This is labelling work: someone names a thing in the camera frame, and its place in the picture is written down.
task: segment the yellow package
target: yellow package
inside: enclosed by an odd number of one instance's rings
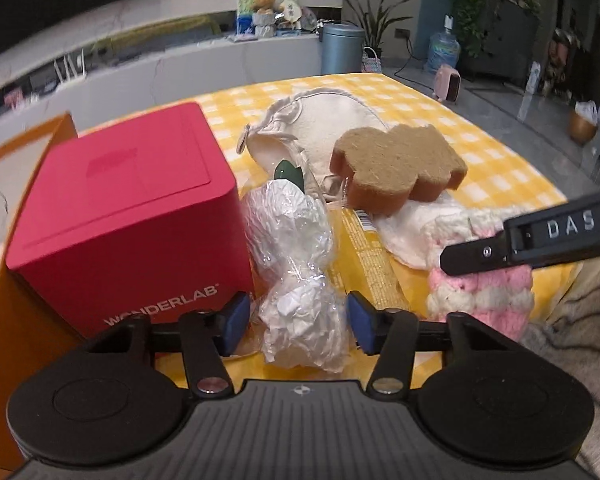
[[[409,309],[389,256],[380,243],[371,218],[361,210],[329,204],[337,240],[336,259],[328,269],[333,286],[346,294],[358,290],[379,310]]]

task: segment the yellow checkered tablecloth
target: yellow checkered tablecloth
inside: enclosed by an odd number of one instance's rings
[[[196,101],[202,106],[224,156],[234,170],[238,189],[240,193],[244,193],[245,190],[266,180],[266,174],[246,150],[241,155],[236,153],[236,143],[245,124],[259,121],[272,102],[319,87],[349,91],[373,107],[388,124],[435,126],[469,166],[467,177],[454,193],[456,199],[465,206],[494,207],[518,204],[536,209],[564,201],[564,196],[515,152],[449,108],[380,74],[327,75],[255,84],[199,95],[168,106],[190,101]],[[411,306],[416,311],[424,312],[424,299],[428,294],[426,274],[407,269],[395,261],[393,263]],[[551,298],[562,288],[566,288],[572,269],[573,266],[558,266],[534,272],[536,317],[546,316]],[[431,357],[432,355],[418,357],[418,366],[414,371],[414,387],[440,366],[439,359]],[[373,357],[365,356],[359,351],[353,352],[351,363],[343,376],[360,379],[365,383],[375,362]],[[159,366],[176,382],[185,382],[179,357],[165,358]],[[281,370],[265,365],[261,355],[232,360],[228,362],[228,370],[236,385],[240,385],[242,379],[248,377],[304,380],[320,377],[320,373],[315,370]]]

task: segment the trash can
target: trash can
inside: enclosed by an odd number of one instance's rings
[[[322,28],[322,67],[320,73],[360,72],[365,31],[347,23],[327,23]]]

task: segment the plastic bag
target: plastic bag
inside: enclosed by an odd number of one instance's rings
[[[576,103],[576,113],[586,119],[594,126],[598,125],[598,109],[596,108],[596,104],[593,101],[588,101],[586,103]]]
[[[245,233],[260,277],[267,363],[341,372],[349,354],[344,297],[323,272],[334,258],[326,205],[288,180],[269,180],[242,199]]]

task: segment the pink space heater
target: pink space heater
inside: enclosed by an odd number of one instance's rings
[[[460,92],[460,74],[458,70],[448,64],[441,65],[436,73],[433,85],[433,97],[438,101],[451,101],[458,99]]]

